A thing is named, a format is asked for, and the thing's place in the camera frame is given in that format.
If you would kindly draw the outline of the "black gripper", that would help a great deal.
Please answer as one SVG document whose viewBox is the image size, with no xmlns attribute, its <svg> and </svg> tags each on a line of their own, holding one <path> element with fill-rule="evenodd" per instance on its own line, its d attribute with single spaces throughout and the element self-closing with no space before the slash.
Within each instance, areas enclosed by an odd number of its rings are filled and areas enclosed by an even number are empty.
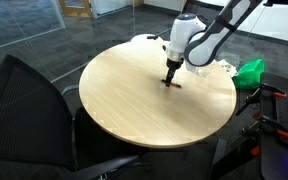
<svg viewBox="0 0 288 180">
<path fill-rule="evenodd" d="M 171 59 L 168 59 L 166 62 L 166 65 L 168 67 L 168 73 L 165 78 L 165 85 L 167 87 L 170 86 L 172 79 L 174 77 L 175 71 L 181 67 L 183 64 L 183 59 L 180 59 L 179 61 L 173 61 Z"/>
</svg>

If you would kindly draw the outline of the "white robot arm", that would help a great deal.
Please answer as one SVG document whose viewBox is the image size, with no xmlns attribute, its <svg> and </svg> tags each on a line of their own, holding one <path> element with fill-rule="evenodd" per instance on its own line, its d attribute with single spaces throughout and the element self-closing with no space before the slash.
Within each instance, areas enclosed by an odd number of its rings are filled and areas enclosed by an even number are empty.
<svg viewBox="0 0 288 180">
<path fill-rule="evenodd" d="M 170 41 L 164 46 L 168 72 L 166 86 L 183 63 L 193 72 L 209 65 L 225 40 L 252 13 L 262 0 L 230 0 L 213 22 L 207 26 L 196 14 L 182 13 L 173 22 Z"/>
</svg>

